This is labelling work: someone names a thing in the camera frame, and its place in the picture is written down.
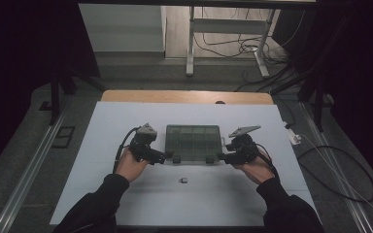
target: table leg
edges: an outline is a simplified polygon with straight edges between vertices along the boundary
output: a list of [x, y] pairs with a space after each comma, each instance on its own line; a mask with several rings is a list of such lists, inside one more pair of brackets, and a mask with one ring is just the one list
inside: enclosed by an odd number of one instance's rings
[[186, 56], [186, 75], [193, 75], [193, 24], [194, 24], [194, 7], [189, 8], [189, 40], [187, 46]]
[[274, 15], [275, 15], [275, 9], [269, 10], [268, 18], [265, 21], [265, 27], [264, 27], [264, 31], [262, 33], [261, 40], [259, 41], [258, 49], [254, 53], [256, 63], [258, 64], [258, 67], [259, 67], [259, 71], [261, 72], [261, 76], [264, 79], [269, 78], [269, 73], [268, 73], [268, 70], [266, 69], [266, 66], [265, 66], [265, 63], [264, 63], [264, 60], [263, 60], [262, 51], [263, 51], [263, 47], [265, 45], [265, 41], [268, 37], [269, 29], [271, 28], [272, 18], [274, 17]]

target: wall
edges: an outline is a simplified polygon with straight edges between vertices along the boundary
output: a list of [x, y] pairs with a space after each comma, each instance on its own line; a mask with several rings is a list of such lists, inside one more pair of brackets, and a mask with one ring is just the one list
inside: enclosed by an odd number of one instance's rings
[[94, 51], [164, 51], [164, 7], [80, 4]]

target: white connector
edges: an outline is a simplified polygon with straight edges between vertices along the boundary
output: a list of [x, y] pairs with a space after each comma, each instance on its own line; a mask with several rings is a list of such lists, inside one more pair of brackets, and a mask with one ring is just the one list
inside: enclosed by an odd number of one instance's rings
[[288, 131], [288, 138], [289, 138], [290, 143], [293, 146], [300, 145], [301, 144], [301, 136], [295, 134], [292, 131], [292, 129], [290, 129], [290, 128], [288, 128], [287, 131]]

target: metal bar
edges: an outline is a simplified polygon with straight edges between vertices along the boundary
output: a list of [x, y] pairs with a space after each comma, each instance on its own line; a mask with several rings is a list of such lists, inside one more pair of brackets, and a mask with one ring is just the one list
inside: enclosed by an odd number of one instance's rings
[[263, 52], [263, 47], [265, 46], [266, 38], [268, 37], [269, 29], [271, 28], [272, 18], [274, 18], [274, 15], [275, 15], [275, 9], [269, 10], [268, 18], [264, 22], [265, 27], [264, 27], [264, 31], [262, 32], [262, 37], [259, 41], [258, 49], [256, 49], [256, 52], [254, 53], [256, 63], [258, 64], [258, 67], [259, 67], [259, 71], [261, 72], [261, 76], [264, 79], [269, 78], [269, 73], [268, 73], [268, 70], [266, 69], [262, 52]]
[[25, 200], [31, 185], [34, 182], [49, 149], [51, 148], [51, 144], [56, 136], [56, 132], [62, 124], [63, 119], [65, 119], [66, 112], [68, 111], [71, 102], [72, 96], [65, 96], [63, 108], [60, 112], [59, 118], [53, 125], [49, 126], [44, 138], [36, 149], [19, 182], [17, 183], [17, 186], [11, 194], [11, 197], [6, 203], [0, 215], [0, 232], [8, 232], [11, 229], [17, 213]]
[[[311, 111], [307, 109], [306, 106], [302, 102], [300, 102], [299, 105], [300, 105], [302, 114], [307, 119], [308, 125], [314, 134], [314, 138], [317, 140], [318, 143], [320, 143], [320, 145], [327, 146], [328, 141], [326, 140], [323, 133], [321, 133], [320, 130], [315, 125], [312, 119]], [[332, 152], [332, 150], [324, 150], [323, 155], [326, 157], [326, 160], [328, 161], [328, 163], [332, 166], [332, 168], [339, 175], [338, 177], [337, 175], [333, 174], [334, 180], [336, 181], [340, 191], [343, 192], [345, 195], [357, 198], [355, 192], [351, 189], [351, 187], [343, 182], [343, 180], [346, 181], [347, 178], [345, 177], [343, 170], [341, 168], [341, 165], [338, 163], [337, 158], [335, 157], [335, 154]], [[368, 219], [368, 216], [365, 210], [362, 208], [362, 205], [358, 202], [354, 202], [348, 199], [345, 199], [345, 202], [350, 210], [351, 215], [353, 216], [354, 221], [356, 222], [356, 226], [359, 229], [359, 232], [363, 232], [363, 233], [373, 232], [373, 227], [371, 226], [371, 223]]]
[[265, 21], [196, 18], [194, 20], [193, 32], [262, 35], [265, 33]]
[[193, 24], [194, 24], [194, 7], [189, 8], [189, 42], [187, 46], [187, 55], [186, 55], [186, 75], [193, 75]]

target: person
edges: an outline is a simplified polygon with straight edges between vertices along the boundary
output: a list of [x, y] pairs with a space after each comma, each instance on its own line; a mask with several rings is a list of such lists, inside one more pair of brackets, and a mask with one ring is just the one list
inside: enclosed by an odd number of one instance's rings
[[[148, 160], [136, 161], [130, 150], [125, 148], [115, 173], [106, 176], [95, 192], [88, 193], [75, 204], [53, 232], [115, 233], [115, 213], [120, 198], [129, 188], [129, 184], [141, 176], [149, 163]], [[256, 191], [267, 206], [264, 225], [268, 232], [324, 232], [314, 209], [298, 196], [289, 196], [261, 158], [233, 166], [258, 184]]]

